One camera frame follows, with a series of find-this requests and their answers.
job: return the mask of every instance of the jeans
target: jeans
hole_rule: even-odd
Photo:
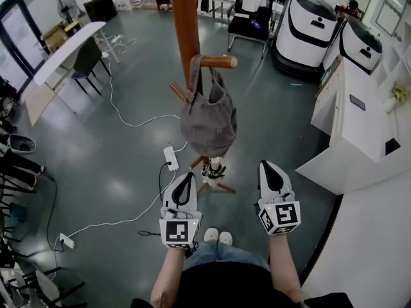
[[[217,243],[217,241],[201,242],[197,248],[197,251],[185,261],[184,270],[214,261],[255,264],[256,266],[270,271],[270,267],[267,262],[261,257],[239,248],[235,248],[231,245]]]

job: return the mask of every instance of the bag strap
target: bag strap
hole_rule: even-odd
[[[192,103],[199,88],[202,88],[202,82],[199,81],[201,74],[202,55],[195,55],[190,61],[190,83],[189,90],[186,93],[187,100]]]

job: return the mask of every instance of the forearm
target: forearm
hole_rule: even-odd
[[[270,270],[274,289],[295,303],[301,302],[300,281],[285,235],[270,236]]]
[[[154,308],[171,307],[174,304],[179,291],[183,264],[184,250],[168,249],[152,290],[150,302]]]

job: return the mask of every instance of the wooden coat rack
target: wooden coat rack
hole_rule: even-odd
[[[184,72],[187,90],[189,90],[190,61],[193,56],[200,54],[197,1],[198,0],[172,0],[175,31],[179,43],[182,70]],[[237,58],[233,56],[203,56],[201,59],[201,66],[234,69],[237,66]],[[170,87],[183,102],[186,101],[185,92],[175,82],[171,83]],[[198,157],[190,165],[190,169],[193,169],[201,162],[203,162],[203,164],[208,164],[209,159],[203,156]],[[223,184],[217,184],[217,186],[233,194],[236,192],[234,189]],[[200,194],[206,187],[207,184],[203,184],[198,190],[198,194]]]

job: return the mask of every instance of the gray bag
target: gray bag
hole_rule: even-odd
[[[181,134],[199,155],[222,157],[236,137],[236,109],[221,74],[211,67],[213,86],[209,98],[198,92],[202,87],[201,57],[194,56],[190,62],[190,87],[180,116]]]

